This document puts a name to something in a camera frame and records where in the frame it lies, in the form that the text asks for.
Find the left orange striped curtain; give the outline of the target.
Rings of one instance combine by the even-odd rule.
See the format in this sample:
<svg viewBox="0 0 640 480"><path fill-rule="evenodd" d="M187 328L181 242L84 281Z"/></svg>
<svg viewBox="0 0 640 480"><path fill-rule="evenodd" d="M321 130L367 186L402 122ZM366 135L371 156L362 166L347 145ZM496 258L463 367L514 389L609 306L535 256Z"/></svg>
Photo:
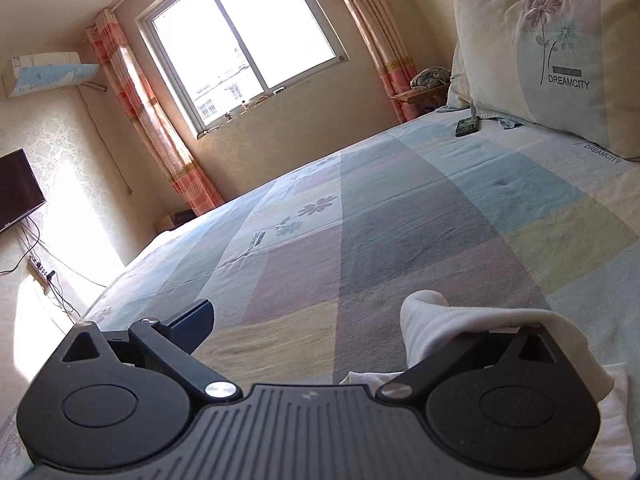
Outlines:
<svg viewBox="0 0 640 480"><path fill-rule="evenodd" d="M198 216L223 205L158 102L115 13L102 10L86 35L117 101L176 193Z"/></svg>

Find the wall mounted black television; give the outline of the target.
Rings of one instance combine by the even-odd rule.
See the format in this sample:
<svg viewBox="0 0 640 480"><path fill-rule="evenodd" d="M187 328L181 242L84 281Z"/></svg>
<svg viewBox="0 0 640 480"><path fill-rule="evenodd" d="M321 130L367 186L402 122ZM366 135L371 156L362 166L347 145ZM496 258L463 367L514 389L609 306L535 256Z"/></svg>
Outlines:
<svg viewBox="0 0 640 480"><path fill-rule="evenodd" d="M46 202L25 151L0 158L0 229L14 226Z"/></svg>

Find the black remote control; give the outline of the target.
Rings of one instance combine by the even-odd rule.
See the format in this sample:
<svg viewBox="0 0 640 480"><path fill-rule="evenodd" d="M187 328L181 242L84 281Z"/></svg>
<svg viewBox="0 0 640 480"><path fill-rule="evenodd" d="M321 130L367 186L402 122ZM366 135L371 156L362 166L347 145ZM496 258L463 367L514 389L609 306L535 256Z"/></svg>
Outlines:
<svg viewBox="0 0 640 480"><path fill-rule="evenodd" d="M456 132L454 135L457 138L462 136L469 136L470 134L480 131L480 118L477 115L463 118L457 122Z"/></svg>

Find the wall mounted air conditioner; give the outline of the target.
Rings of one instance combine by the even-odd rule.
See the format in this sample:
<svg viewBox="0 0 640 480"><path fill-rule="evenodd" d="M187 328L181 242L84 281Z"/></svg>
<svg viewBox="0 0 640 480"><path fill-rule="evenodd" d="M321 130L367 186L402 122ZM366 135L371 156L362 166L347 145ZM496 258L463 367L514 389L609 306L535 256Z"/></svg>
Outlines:
<svg viewBox="0 0 640 480"><path fill-rule="evenodd" d="M58 88L78 86L99 73L96 63L83 63L77 52L12 56L1 74L8 99Z"/></svg>

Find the orange striped curtain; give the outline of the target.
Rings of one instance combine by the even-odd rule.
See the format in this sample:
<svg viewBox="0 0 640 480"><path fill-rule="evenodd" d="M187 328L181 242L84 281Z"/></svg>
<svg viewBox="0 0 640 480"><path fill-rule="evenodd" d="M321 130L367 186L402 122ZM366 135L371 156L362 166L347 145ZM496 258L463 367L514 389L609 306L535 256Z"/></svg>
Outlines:
<svg viewBox="0 0 640 480"><path fill-rule="evenodd" d="M410 89L416 66L386 0L343 0L371 55L400 122L419 116L414 105L395 99Z"/></svg>
<svg viewBox="0 0 640 480"><path fill-rule="evenodd" d="M198 216L223 205L158 102L115 13L102 10L86 35L117 101L176 193Z"/></svg>

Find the right orange striped curtain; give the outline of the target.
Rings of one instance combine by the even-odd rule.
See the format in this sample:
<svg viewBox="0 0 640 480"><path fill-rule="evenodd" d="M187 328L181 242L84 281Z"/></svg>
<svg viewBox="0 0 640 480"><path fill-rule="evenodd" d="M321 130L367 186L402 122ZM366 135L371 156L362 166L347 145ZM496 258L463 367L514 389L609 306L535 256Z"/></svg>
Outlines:
<svg viewBox="0 0 640 480"><path fill-rule="evenodd" d="M400 122L419 116L414 105L395 99L410 89L416 66L386 0L343 0L371 55Z"/></svg>

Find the rear pastel pillow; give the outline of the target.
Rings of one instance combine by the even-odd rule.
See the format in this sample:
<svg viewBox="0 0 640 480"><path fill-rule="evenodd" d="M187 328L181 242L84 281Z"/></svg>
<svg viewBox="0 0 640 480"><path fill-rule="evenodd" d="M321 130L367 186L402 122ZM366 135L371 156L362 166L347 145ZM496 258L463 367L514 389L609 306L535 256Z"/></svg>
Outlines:
<svg viewBox="0 0 640 480"><path fill-rule="evenodd" d="M460 51L460 46L456 44L454 57L451 64L450 85L448 89L446 103L439 107L439 113L456 112L457 110L467 110L471 107L472 98L468 76Z"/></svg>

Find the pastel pillow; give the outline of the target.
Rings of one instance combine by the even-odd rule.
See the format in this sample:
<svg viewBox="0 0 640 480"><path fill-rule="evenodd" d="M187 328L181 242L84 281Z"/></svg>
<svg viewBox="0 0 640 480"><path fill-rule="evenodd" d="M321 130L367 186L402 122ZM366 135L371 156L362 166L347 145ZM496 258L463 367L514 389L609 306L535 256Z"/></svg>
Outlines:
<svg viewBox="0 0 640 480"><path fill-rule="evenodd" d="M454 57L451 64L450 85L448 89L446 103L439 107L439 113L456 112L457 110L467 110L471 107L472 98L468 76L460 51L460 46L456 44Z"/></svg>
<svg viewBox="0 0 640 480"><path fill-rule="evenodd" d="M454 0L473 105L639 156L639 0Z"/></svg>

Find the patchwork pastel bed sheet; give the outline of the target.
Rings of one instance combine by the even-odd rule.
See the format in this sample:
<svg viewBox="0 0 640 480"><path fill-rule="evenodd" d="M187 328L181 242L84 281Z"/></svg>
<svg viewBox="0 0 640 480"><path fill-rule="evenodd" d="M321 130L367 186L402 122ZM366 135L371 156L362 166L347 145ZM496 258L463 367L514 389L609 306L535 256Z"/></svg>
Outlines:
<svg viewBox="0 0 640 480"><path fill-rule="evenodd" d="M614 377L587 467L639 469L639 166L571 134L457 114L391 128L162 234L88 311L102 330L215 308L195 356L244 389L250 411L205 419L191 455L148 479L439 479L432 447L374 422L329 384L407 365L400 309L413 292L451 307L546 309L585 334Z"/></svg>

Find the wooden bedside table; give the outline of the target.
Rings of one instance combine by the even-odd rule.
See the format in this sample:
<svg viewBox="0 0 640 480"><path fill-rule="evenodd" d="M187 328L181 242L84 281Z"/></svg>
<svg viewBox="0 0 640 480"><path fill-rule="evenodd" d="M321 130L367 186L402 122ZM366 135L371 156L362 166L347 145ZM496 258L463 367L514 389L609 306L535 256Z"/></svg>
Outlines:
<svg viewBox="0 0 640 480"><path fill-rule="evenodd" d="M398 105L404 122L431 113L446 104L448 86L437 86L429 89L411 89L392 96Z"/></svg>

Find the window with white frame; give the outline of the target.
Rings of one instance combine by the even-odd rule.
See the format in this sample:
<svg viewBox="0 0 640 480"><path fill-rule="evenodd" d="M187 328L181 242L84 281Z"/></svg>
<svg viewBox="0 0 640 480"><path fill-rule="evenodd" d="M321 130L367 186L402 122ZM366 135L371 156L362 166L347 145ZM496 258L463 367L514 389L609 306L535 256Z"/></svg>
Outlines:
<svg viewBox="0 0 640 480"><path fill-rule="evenodd" d="M139 23L199 138L347 58L318 0L158 0Z"/></svg>

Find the front pastel pillow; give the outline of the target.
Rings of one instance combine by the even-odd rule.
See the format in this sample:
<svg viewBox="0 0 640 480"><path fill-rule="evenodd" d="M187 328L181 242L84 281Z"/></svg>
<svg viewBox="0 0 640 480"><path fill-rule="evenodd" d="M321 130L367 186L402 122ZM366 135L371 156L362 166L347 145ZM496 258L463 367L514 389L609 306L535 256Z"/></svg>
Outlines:
<svg viewBox="0 0 640 480"><path fill-rule="evenodd" d="M473 105L639 156L639 0L454 0Z"/></svg>

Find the white printed sweatshirt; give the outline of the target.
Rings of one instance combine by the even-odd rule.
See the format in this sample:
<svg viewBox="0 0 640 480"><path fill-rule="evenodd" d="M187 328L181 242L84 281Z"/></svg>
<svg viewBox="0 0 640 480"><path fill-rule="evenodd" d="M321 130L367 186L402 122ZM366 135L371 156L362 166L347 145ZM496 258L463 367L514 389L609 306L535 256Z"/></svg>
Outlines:
<svg viewBox="0 0 640 480"><path fill-rule="evenodd" d="M546 310L451 307L420 290L400 310L407 367L349 373L354 479L634 479L627 367ZM382 403L378 388L463 333L484 338L425 398Z"/></svg>

